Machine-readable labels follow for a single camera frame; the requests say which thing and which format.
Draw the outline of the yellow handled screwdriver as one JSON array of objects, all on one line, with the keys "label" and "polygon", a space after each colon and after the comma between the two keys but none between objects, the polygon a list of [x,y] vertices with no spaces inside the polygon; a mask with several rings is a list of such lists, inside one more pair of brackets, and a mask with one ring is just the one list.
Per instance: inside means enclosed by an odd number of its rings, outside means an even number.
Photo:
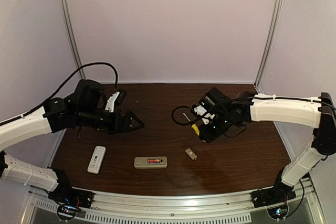
[{"label": "yellow handled screwdriver", "polygon": [[[183,113],[183,115],[191,123],[190,118],[185,113]],[[196,133],[197,136],[200,135],[200,131],[198,129],[198,126],[195,123],[191,124],[191,128],[194,130],[194,132]]]}]

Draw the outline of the grey battery cover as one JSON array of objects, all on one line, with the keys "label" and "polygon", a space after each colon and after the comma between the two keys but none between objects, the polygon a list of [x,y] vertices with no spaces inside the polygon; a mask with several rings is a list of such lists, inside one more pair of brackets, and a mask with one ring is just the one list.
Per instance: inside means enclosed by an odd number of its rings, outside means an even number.
[{"label": "grey battery cover", "polygon": [[197,160],[197,155],[190,149],[187,148],[185,150],[185,153],[192,159],[192,160]]}]

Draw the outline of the grey remote control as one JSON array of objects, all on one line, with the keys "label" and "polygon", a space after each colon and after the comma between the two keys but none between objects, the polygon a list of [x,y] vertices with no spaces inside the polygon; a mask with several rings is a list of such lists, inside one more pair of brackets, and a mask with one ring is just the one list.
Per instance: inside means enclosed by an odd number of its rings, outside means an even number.
[{"label": "grey remote control", "polygon": [[136,157],[134,167],[136,169],[165,169],[167,168],[167,157]]}]

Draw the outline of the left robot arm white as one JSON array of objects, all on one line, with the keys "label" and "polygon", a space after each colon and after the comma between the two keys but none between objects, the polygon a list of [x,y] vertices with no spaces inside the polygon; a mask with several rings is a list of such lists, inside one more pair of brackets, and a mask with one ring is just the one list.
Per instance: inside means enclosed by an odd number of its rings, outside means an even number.
[{"label": "left robot arm white", "polygon": [[131,110],[118,109],[126,96],[119,90],[106,97],[104,86],[93,80],[80,80],[74,93],[43,102],[34,112],[1,122],[1,179],[35,186],[48,192],[72,189],[63,170],[41,168],[19,161],[6,148],[35,136],[65,129],[89,127],[106,134],[128,133],[144,128],[144,122]]}]

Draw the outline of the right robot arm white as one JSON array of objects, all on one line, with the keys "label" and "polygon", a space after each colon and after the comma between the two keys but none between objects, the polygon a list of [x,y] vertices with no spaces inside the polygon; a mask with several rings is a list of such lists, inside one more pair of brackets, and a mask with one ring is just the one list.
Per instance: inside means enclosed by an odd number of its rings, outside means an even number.
[{"label": "right robot arm white", "polygon": [[199,138],[210,143],[232,126],[250,122],[285,122],[313,129],[313,139],[285,166],[276,178],[274,188],[291,190],[321,160],[335,154],[335,107],[328,93],[318,97],[295,98],[241,92],[231,99],[217,88],[211,88],[192,106],[202,120]]}]

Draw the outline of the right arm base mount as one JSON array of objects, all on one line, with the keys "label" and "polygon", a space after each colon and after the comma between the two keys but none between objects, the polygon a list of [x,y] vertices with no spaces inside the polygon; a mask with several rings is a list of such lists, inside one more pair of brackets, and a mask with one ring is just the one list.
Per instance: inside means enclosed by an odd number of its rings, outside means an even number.
[{"label": "right arm base mount", "polygon": [[266,189],[258,189],[250,193],[255,208],[279,204],[296,198],[293,187],[278,188],[270,187]]}]

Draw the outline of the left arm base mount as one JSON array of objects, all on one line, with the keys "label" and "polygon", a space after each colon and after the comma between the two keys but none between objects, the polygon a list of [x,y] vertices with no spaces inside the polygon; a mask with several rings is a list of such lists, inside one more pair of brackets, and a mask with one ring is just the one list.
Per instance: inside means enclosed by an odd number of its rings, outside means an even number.
[{"label": "left arm base mount", "polygon": [[59,203],[69,203],[79,208],[90,208],[94,193],[87,190],[58,187],[54,191],[48,192],[49,198]]}]

